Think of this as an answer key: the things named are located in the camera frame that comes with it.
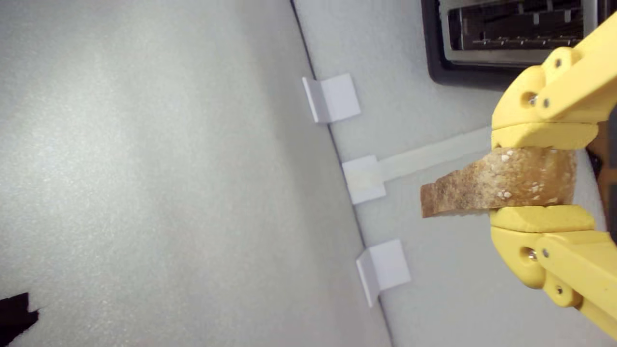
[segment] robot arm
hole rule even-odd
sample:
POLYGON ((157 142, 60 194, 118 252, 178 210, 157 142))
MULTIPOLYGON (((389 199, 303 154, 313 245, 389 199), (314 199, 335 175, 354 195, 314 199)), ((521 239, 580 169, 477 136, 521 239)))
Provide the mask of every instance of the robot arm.
MULTIPOLYGON (((492 146, 585 148, 617 104, 617 14, 574 48, 554 50, 506 90, 492 146)), ((617 340, 617 247, 579 206, 491 212, 497 251, 521 281, 575 307, 617 340)))

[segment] black object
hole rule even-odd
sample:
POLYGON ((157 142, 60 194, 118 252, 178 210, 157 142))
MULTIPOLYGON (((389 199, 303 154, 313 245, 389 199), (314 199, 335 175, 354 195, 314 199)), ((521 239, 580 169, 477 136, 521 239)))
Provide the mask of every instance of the black object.
MULTIPOLYGON (((608 149, 610 167, 617 167, 617 107, 608 116, 608 149)), ((617 245, 617 185, 612 185, 608 198, 608 232, 617 245)))
POLYGON ((38 311, 28 312, 28 293, 0 300, 0 346, 7 346, 37 320, 38 311))
POLYGON ((515 67, 453 64, 445 58, 439 19, 439 1, 421 0, 428 73, 442 85, 470 86, 504 91, 523 71, 515 67))
POLYGON ((617 185, 611 186, 608 200, 608 232, 615 245, 617 245, 617 185))
POLYGON ((594 170, 595 179, 598 180, 598 176, 600 176, 600 171, 602 170, 602 159, 595 155, 592 151, 587 148, 587 156, 589 157, 589 161, 591 161, 591 167, 594 170))

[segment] white tape strip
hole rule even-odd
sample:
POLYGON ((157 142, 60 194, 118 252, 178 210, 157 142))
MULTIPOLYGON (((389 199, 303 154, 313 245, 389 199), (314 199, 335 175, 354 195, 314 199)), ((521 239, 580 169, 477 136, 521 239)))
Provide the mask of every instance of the white tape strip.
POLYGON ((412 280, 399 239, 365 249, 355 264, 369 307, 380 292, 412 280))
POLYGON ((350 74, 323 81, 302 77, 302 83, 315 123, 331 123, 360 114, 360 103, 350 74))
POLYGON ((382 161, 375 156, 342 164, 347 189, 354 205, 386 195, 384 182, 453 161, 468 154, 491 150, 491 128, 457 135, 382 161))

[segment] gray foam surface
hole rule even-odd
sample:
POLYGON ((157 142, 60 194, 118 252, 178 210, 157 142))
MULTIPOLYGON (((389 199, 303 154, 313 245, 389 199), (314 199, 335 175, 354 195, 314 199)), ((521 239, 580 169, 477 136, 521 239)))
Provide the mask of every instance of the gray foam surface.
POLYGON ((0 2, 15 346, 387 346, 289 1, 0 2))

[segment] bread slice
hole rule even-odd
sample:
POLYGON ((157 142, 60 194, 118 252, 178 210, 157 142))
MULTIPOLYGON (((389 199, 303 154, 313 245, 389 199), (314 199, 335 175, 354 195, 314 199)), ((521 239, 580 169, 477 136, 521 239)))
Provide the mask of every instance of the bread slice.
POLYGON ((484 158, 420 190, 422 216, 466 209, 572 204, 574 151, 495 148, 484 158))

